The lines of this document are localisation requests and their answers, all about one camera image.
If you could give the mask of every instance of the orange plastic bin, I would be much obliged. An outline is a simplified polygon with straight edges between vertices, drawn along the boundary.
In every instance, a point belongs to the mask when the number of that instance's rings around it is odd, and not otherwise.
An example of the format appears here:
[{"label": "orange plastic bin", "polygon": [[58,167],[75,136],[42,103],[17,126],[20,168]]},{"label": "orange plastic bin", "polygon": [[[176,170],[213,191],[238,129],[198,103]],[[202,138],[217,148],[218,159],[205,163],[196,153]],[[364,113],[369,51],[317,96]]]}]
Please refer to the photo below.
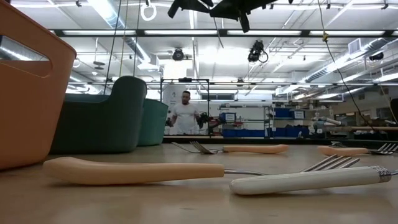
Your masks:
[{"label": "orange plastic bin", "polygon": [[45,159],[50,151],[76,52],[0,1],[0,35],[48,61],[0,60],[0,170]]}]

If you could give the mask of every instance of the black cable clip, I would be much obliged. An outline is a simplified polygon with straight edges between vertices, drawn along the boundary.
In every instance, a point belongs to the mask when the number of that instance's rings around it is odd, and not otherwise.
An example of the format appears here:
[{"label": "black cable clip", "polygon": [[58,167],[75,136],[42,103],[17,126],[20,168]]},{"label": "black cable clip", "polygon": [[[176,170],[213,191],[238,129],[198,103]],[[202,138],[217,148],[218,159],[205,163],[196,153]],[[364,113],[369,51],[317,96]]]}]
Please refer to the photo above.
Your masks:
[{"label": "black cable clip", "polygon": [[77,0],[77,1],[75,2],[75,4],[76,4],[77,7],[81,7],[80,0]]}]

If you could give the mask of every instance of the white t-shirt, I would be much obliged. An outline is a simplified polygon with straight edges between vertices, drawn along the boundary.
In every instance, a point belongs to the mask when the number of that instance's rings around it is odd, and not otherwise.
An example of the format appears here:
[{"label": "white t-shirt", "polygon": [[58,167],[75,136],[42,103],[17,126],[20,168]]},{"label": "white t-shirt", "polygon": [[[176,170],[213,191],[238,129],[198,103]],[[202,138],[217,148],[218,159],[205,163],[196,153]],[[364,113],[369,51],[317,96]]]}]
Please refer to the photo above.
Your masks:
[{"label": "white t-shirt", "polygon": [[177,117],[175,127],[177,128],[177,134],[196,134],[196,116],[199,115],[199,111],[196,106],[189,103],[183,105],[177,103],[173,107],[172,114]]}]

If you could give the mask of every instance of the man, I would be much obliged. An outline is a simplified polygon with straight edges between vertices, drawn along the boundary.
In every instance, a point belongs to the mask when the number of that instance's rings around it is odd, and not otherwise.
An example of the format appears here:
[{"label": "man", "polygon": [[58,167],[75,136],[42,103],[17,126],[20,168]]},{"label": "man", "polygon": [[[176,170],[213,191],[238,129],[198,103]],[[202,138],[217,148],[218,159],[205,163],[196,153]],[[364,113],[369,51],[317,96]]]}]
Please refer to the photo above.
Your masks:
[{"label": "man", "polygon": [[177,123],[177,134],[196,134],[196,120],[199,111],[196,106],[189,103],[191,93],[187,90],[182,92],[181,103],[177,103],[172,110],[172,125]]}]

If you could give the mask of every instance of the wooden table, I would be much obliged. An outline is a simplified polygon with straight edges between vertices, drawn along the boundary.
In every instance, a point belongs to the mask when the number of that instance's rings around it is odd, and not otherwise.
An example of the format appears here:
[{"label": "wooden table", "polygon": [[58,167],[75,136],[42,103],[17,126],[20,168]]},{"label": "wooden table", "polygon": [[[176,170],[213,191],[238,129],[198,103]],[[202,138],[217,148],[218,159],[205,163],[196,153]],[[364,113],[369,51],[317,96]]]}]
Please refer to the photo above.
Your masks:
[{"label": "wooden table", "polygon": [[[76,156],[107,162],[202,162],[270,174],[297,172],[324,158],[316,146],[292,146],[281,155],[189,154],[173,145],[131,154]],[[398,169],[393,156],[361,156],[356,166]],[[223,178],[145,185],[85,187],[45,176],[41,164],[0,172],[1,224],[102,223],[397,223],[398,178],[388,183],[242,197]]]}]

